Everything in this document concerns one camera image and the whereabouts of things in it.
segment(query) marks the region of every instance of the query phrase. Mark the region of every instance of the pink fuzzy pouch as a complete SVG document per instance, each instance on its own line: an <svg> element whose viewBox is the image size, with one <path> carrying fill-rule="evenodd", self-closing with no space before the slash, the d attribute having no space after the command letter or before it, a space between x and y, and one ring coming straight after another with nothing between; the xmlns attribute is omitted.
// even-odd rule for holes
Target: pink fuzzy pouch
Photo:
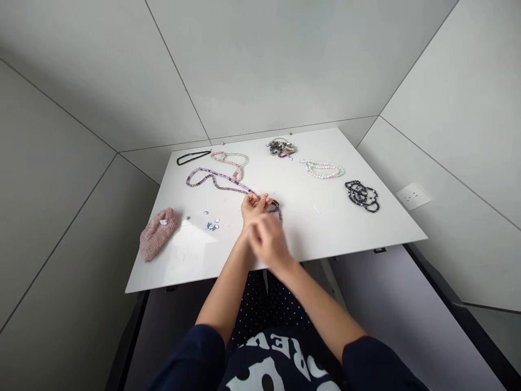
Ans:
<svg viewBox="0 0 521 391"><path fill-rule="evenodd" d="M177 227L172 208L163 209L147 224L139 238L139 250L145 262L150 262Z"/></svg>

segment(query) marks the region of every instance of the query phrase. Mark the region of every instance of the person's left hand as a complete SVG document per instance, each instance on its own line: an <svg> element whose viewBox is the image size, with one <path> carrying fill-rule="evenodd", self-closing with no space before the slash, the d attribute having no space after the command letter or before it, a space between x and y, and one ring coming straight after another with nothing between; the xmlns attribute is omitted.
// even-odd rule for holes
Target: person's left hand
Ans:
<svg viewBox="0 0 521 391"><path fill-rule="evenodd" d="M256 195L249 193L244 197L240 206L243 215L243 230L245 230L250 222L257 216L261 215L272 204L273 199L268 197L267 193Z"/></svg>

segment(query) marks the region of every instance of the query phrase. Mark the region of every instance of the wall seam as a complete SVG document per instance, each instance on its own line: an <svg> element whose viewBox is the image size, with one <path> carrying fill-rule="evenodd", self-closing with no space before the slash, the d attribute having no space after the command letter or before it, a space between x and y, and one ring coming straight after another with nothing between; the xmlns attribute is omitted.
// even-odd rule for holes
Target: wall seam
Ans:
<svg viewBox="0 0 521 391"><path fill-rule="evenodd" d="M109 143L107 143L105 140L103 140L100 136L98 136L96 133L94 133L91 129L89 129L82 121L77 119L75 116L73 116L70 112L68 112L62 105L60 105L57 101L55 101L53 98L51 98L49 95L47 95L43 90L41 90L36 84L34 84L32 81L30 81L28 78L26 78L22 73L20 73L14 66L9 64L4 59L0 58L0 61L6 64L9 68L11 68L14 72L16 72L22 79L24 79L26 82L28 82L31 86L36 88L38 91L40 91L45 97L47 97L51 102L53 102L56 106L61 108L64 112L69 114L76 122L78 122L81 126L83 126L85 129L87 129L90 133L92 133L94 136L96 136L100 141L102 141L103 144L107 145L110 149L112 149L114 152L117 152L115 148L110 146Z"/></svg>
<svg viewBox="0 0 521 391"><path fill-rule="evenodd" d="M491 311L507 312L507 313L511 313L511 314L521 315L521 311L507 310L506 308L499 308L499 307L484 306L481 304L472 304L472 303L467 303L464 301L462 303L469 307L484 308L486 310L491 310Z"/></svg>
<svg viewBox="0 0 521 391"><path fill-rule="evenodd" d="M199 122L201 123L202 129L205 131L206 138L208 139L208 141L210 141L210 137L208 137L208 132L206 131L206 128L205 128L204 124L202 123L201 116L199 115L197 109L195 108L194 101L192 100L192 97L190 96L190 93L188 92L188 89L186 88L185 81L181 77L181 73L179 72L179 69L177 68L177 65L174 61L174 57L172 56L172 53L170 52L170 49L168 48L167 42L164 40L163 33L161 32L159 25L156 22L156 18L154 18L154 14L152 13L152 10L150 9L150 6L148 5L147 0L144 0L144 1L145 1L145 4L147 5L148 12L150 12L150 16L152 17L152 20L154 21L154 24L156 25L157 32L159 33L159 35L161 36L161 39L163 40L164 47L166 48L168 55L170 56L170 59L172 60L172 64L174 64L175 70L177 71L177 75L179 76L179 79L181 79L181 82L183 83L183 87L185 88L186 95L188 95L188 99L190 99L190 102L194 108L194 111L197 114L197 118L199 119Z"/></svg>
<svg viewBox="0 0 521 391"><path fill-rule="evenodd" d="M374 121L371 124L371 126L373 126L374 122L378 118L377 114L372 115L372 116L366 116L366 117L346 118L346 119L339 119L339 120L336 120L336 121L318 122L318 123L314 123L314 124L299 125L299 126L294 126L294 127L289 127L289 128L278 128L278 129L262 130L262 131L259 131L259 132L243 133L243 134L233 135L233 136L216 137L216 138L210 138L208 141L210 141L210 146L214 146L215 144L213 144L212 141L221 140L222 138L238 137L238 136L248 136L248 135L260 134L260 133L267 133L267 132L271 132L271 131L286 130L286 129L297 129L297 128L304 128L304 127L307 127L307 126L325 125L325 124L328 124L328 123L351 121L352 119L363 119L363 118L372 118L372 117L374 117ZM187 142L182 142L182 143L165 144L165 145L160 145L160 146L155 146L155 147L129 149L129 150L125 150L125 151L120 151L119 153L123 154L125 152L134 152L134 151L143 150L143 149L171 147L171 146L175 146L175 145L190 144L190 143L200 142L200 141L206 141L206 140L187 141Z"/></svg>
<svg viewBox="0 0 521 391"><path fill-rule="evenodd" d="M508 217L506 217L504 214L502 214L499 210L497 210L494 206L492 206L486 199L484 199L482 196L477 194L474 190L472 190L465 182L463 182L461 179L459 179L456 175L454 175L451 171L449 171L448 168L446 168L443 164L438 162L434 157L429 155L422 147L420 147L418 144L416 144L413 140L408 138L405 134L403 134L396 126L394 126L392 123L390 123L387 119L385 119L383 116L380 115L380 118L383 119L385 122L387 122L390 126L392 126L398 133L400 133L402 136L404 136L407 140L409 140L413 145L416 146L420 151L425 153L428 157L430 157L436 164L438 164L441 168L443 168L446 172L448 172L452 177L454 177L459 183L464 185L467 189L469 189L476 197L478 197L481 201L483 201L485 204L487 204L489 207L491 207L497 214L502 216L505 220L507 220L510 224L512 224L515 228L517 228L519 231L521 231L521 228L518 227L512 220L510 220Z"/></svg>
<svg viewBox="0 0 521 391"><path fill-rule="evenodd" d="M136 167L139 171L141 171L141 173L143 173L144 175L147 176L148 179L150 179L152 182L154 182L155 184L157 184L158 186L160 186L159 183L157 183L154 179L152 179L145 171L143 171L142 169L140 169L138 166L136 166L134 163L132 163L130 160L128 160L125 156L123 156L121 153L118 152L118 155L121 156L123 159L125 159L128 163L132 164L134 167Z"/></svg>
<svg viewBox="0 0 521 391"><path fill-rule="evenodd" d="M360 140L360 142L357 144L356 147L354 147L354 149L357 149L358 146L362 143L362 141L365 139L365 136L367 136L367 133L369 133L369 131L371 130L371 128L373 127L374 123L376 122L376 120L378 119L379 116L376 116L376 118L374 119L373 123L371 124L371 126L368 128L367 132L364 134L364 137L362 137L362 139Z"/></svg>
<svg viewBox="0 0 521 391"><path fill-rule="evenodd" d="M105 176L106 172L109 170L110 166L112 165L112 163L114 162L114 160L116 159L116 157L118 156L117 153L114 154L114 157L112 158L112 160L110 161L109 165L107 166L107 168L103 171L103 174L101 174L100 178L98 179L98 181L96 182L96 184L94 185L94 187L92 188L91 192L88 194L87 198L85 199L85 201L83 202L83 204L80 206L80 209L77 211L77 213L74 215L72 221L69 223L69 225L67 226L67 228L65 228L65 231L63 232L63 234L61 235L60 239L58 240L57 244L54 246L54 248L52 249L52 251L50 252L49 256L46 258L45 262L43 263L43 265L40 267L40 269L38 270L38 272L36 273L36 275L34 276L33 280L31 281L31 283L29 284L29 286L27 287L26 291L23 293L22 297L20 298L20 300L18 301L18 303L16 304L15 308L13 309L13 311L11 311L11 314L8 316L7 320L5 321L5 323L2 325L2 328L0 329L0 335L2 334L2 332L4 331L5 327L7 326L7 324L9 323L9 321L11 320L12 316L14 315L14 313L16 312L16 310L18 309L18 307L20 306L20 304L22 303L23 299L26 297L27 293L29 292L29 290L31 289L31 287L33 286L34 282L36 281L36 279L38 278L38 276L40 275L40 273L42 272L43 268L45 267L45 265L47 264L47 262L49 261L49 259L53 256L54 252L56 251L56 249L58 248L58 246L60 245L62 239L65 237L65 235L68 233L69 231L69 228L71 228L72 224L74 223L74 221L76 220L76 218L78 217L78 215L80 214L81 210L83 209L83 207L85 206L85 204L87 203L88 199L91 197L92 193L94 193L94 190L96 190L96 187L98 187L99 183L101 182L101 180L103 179L103 177Z"/></svg>
<svg viewBox="0 0 521 391"><path fill-rule="evenodd" d="M414 66L416 65L416 63L418 62L418 60L421 58L421 56L423 55L423 53L427 50L427 48L429 47L430 43L433 41L434 37L436 36L436 34L438 33L438 31L440 31L441 27L445 24L445 21L448 19L449 15L452 14L452 11L454 10L454 8L456 8L456 6L458 5L458 3L460 2L460 0L457 0L456 3L454 4L454 6L450 9L449 13L447 14L447 16L445 17L445 19L443 19L443 22L441 22L440 26L437 28L436 32L434 32L434 34L432 35L432 37L430 38L429 42L427 43L427 45L423 48L422 52L420 53L420 55L418 56L418 58L416 59L416 61L414 61L413 65L411 66L411 68L409 69L409 71L405 74L405 77L402 79L402 81L400 82L400 84L398 84L398 87L396 87L395 91L392 93L391 97L389 98L389 100L387 101L387 103L384 105L384 107L382 108L382 110L380 111L380 113L378 114L379 116L382 115L382 113L384 112L385 108L387 107L387 105L389 104L389 102L391 102L392 98L395 96L396 92L400 89L400 86L402 85L402 83L405 81L405 79L407 78L407 76L409 76L409 73L412 71L412 69L414 68Z"/></svg>

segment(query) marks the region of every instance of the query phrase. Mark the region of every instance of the electrical socket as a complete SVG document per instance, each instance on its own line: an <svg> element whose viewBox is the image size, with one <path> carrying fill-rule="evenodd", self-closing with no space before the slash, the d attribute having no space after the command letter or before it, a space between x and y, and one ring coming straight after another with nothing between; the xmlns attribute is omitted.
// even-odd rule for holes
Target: electrical socket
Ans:
<svg viewBox="0 0 521 391"><path fill-rule="evenodd" d="M432 201L417 183L411 183L409 186L404 187L396 193L396 197L409 210L416 209Z"/></svg>

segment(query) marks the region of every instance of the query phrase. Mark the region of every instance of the polka dot pants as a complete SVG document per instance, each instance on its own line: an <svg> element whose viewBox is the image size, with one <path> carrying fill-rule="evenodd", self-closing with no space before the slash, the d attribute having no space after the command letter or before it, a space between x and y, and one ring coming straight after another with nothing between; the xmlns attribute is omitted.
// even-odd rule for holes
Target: polka dot pants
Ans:
<svg viewBox="0 0 521 391"><path fill-rule="evenodd" d="M268 270L266 293L262 272L255 270L248 273L235 327L226 349L228 355L250 337L271 327L288 326L316 332L296 297Z"/></svg>

